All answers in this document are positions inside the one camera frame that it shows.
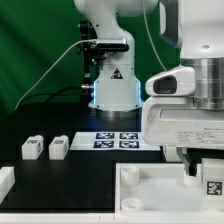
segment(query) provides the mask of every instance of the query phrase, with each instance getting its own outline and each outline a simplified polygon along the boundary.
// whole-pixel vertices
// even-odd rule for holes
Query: black qr code
[[[96,141],[94,142],[94,149],[108,149],[114,147],[114,141]]]
[[[120,139],[138,139],[138,133],[120,133]]]
[[[114,133],[96,133],[96,139],[114,139]]]
[[[36,144],[38,141],[37,140],[29,140],[27,143],[28,144]]]
[[[137,141],[120,141],[119,147],[123,149],[139,149],[139,142]]]
[[[207,195],[222,196],[223,182],[207,181]]]
[[[55,140],[55,141],[54,141],[54,144],[63,144],[63,143],[64,143],[63,140]]]

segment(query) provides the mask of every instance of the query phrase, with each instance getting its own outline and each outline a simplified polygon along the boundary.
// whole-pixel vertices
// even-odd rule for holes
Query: warning label
[[[117,68],[112,75],[111,79],[123,79],[120,70]]]

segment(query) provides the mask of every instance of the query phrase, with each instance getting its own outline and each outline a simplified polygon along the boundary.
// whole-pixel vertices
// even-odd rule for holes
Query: white paper with markers
[[[70,150],[159,151],[147,145],[140,132],[77,132]]]

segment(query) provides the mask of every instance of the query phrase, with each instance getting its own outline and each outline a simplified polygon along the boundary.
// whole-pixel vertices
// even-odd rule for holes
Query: sticker
[[[55,140],[54,141],[54,144],[63,144],[64,143],[64,140]]]
[[[117,68],[112,75],[111,79],[123,79],[120,70]]]
[[[123,149],[139,149],[139,142],[137,141],[120,141],[119,147]]]
[[[27,143],[28,144],[36,144],[38,141],[37,140],[29,140]]]
[[[220,181],[207,181],[207,192],[209,196],[222,196],[223,182]]]
[[[224,132],[178,131],[178,143],[224,144]]]
[[[138,139],[137,133],[120,133],[120,139]]]
[[[96,141],[94,142],[94,149],[107,149],[107,148],[113,148],[114,147],[114,141]]]
[[[114,133],[97,133],[96,139],[114,139]]]

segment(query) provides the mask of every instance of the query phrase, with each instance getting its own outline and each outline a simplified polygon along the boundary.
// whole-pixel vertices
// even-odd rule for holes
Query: black cable
[[[64,92],[67,92],[69,90],[73,90],[73,89],[80,89],[81,90],[81,87],[80,86],[70,86],[70,87],[66,87],[66,88],[63,88],[59,91],[57,91],[56,93],[52,94],[46,101],[45,103],[49,103],[51,100],[53,100],[57,95],[61,94],[61,93],[64,93]]]
[[[18,104],[18,107],[20,107],[25,101],[31,99],[31,98],[34,98],[34,97],[38,97],[38,96],[50,96],[50,97],[56,97],[56,96],[75,96],[77,94],[61,94],[63,92],[66,92],[66,91],[69,91],[69,90],[72,90],[72,89],[78,89],[77,86],[72,86],[72,87],[66,87],[66,88],[63,88],[59,91],[57,91],[56,93],[39,93],[39,94],[34,94],[34,95],[31,95],[31,96],[27,96],[26,98],[24,98],[19,104]]]

